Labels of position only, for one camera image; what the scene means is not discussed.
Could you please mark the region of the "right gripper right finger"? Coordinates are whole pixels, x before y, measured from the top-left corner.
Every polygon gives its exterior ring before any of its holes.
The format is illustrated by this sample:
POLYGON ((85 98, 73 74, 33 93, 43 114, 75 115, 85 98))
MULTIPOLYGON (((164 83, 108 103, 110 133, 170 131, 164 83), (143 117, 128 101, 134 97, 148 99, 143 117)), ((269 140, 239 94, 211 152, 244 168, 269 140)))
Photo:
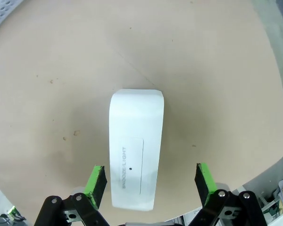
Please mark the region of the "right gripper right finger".
POLYGON ((205 163, 197 163, 194 180, 202 209, 191 221, 192 226, 216 226, 219 221, 227 226, 267 225, 252 191, 234 195, 230 191, 218 189, 205 163))

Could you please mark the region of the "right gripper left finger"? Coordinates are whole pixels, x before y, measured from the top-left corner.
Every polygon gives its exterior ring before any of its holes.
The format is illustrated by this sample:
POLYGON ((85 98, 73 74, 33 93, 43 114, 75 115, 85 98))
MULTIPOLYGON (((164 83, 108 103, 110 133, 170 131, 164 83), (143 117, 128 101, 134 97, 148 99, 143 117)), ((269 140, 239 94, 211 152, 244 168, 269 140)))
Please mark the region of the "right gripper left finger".
POLYGON ((45 199, 36 219, 38 226, 70 226, 82 222, 85 226, 107 226, 99 207, 107 184, 103 166, 95 166, 82 193, 66 199, 49 196, 45 199))

